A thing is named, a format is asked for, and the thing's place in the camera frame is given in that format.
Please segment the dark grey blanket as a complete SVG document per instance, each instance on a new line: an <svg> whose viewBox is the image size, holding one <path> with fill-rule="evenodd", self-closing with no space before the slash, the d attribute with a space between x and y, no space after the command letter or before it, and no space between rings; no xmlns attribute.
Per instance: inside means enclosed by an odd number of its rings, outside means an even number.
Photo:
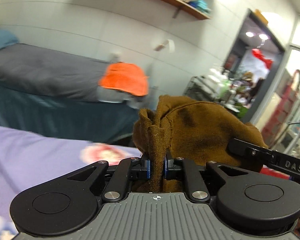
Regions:
<svg viewBox="0 0 300 240"><path fill-rule="evenodd" d="M94 102L108 66L107 61L15 44L0 50L0 84L30 94Z"/></svg>

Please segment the purple floral bed sheet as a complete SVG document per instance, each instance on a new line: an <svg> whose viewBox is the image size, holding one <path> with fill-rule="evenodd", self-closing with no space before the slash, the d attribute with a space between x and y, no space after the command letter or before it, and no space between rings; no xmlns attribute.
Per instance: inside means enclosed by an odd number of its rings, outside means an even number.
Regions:
<svg viewBox="0 0 300 240"><path fill-rule="evenodd" d="M49 138L0 126L0 239L17 234L10 203L21 191L98 160L116 165L140 155L136 148Z"/></svg>

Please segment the grey towel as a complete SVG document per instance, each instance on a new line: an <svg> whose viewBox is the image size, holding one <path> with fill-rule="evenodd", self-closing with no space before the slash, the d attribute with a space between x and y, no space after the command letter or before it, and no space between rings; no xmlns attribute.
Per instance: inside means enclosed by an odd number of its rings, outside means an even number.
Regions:
<svg viewBox="0 0 300 240"><path fill-rule="evenodd" d="M106 103L125 103L132 109L141 109L148 106L149 96L135 96L121 90L97 87L97 99Z"/></svg>

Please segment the brown knit sweater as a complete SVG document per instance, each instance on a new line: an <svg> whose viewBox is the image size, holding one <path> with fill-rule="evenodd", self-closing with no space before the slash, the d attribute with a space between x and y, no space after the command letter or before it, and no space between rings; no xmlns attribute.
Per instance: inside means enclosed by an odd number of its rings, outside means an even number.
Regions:
<svg viewBox="0 0 300 240"><path fill-rule="evenodd" d="M142 108L134 125L133 141L151 161L151 177L134 186L137 192L180 192L177 179L164 179L166 152L204 166L207 161L239 167L241 161L228 155L231 138L267 147L260 131L243 123L223 106L196 101L187 96L161 95L157 109Z"/></svg>

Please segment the orange towel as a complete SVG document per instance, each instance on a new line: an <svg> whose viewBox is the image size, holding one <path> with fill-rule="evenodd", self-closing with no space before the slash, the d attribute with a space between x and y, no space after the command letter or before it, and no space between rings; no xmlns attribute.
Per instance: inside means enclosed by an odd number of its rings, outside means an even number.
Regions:
<svg viewBox="0 0 300 240"><path fill-rule="evenodd" d="M98 85L105 89L120 90L133 96L148 94L148 77L139 66L131 63L110 64Z"/></svg>

